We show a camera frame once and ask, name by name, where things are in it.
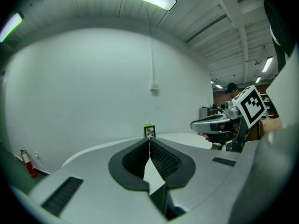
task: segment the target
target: fire extinguisher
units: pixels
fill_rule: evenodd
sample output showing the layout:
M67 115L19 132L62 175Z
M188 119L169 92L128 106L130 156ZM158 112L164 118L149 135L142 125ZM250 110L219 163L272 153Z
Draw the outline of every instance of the fire extinguisher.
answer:
M32 178L36 178L37 177L36 171L33 168L33 165L28 157L26 150L22 149L20 151L21 151L21 157L26 165L26 168L28 169L29 174L31 175Z

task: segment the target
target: small framed photo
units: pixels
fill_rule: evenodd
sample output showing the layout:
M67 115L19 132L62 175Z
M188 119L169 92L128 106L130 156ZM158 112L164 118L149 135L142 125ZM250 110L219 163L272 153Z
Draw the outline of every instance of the small framed photo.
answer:
M144 128L144 137L146 138L154 138L156 137L155 126L145 126Z

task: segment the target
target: brick wall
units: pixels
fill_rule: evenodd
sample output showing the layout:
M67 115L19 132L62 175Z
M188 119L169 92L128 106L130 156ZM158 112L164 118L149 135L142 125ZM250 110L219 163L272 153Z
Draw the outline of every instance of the brick wall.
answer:
M264 85L258 85L256 86L257 90L264 94L266 93L266 89L268 88L268 84ZM225 94L225 91L218 91L213 92L213 98L214 98L214 104L217 105L217 107L220 107L221 105L225 105L225 102L229 100L228 94Z

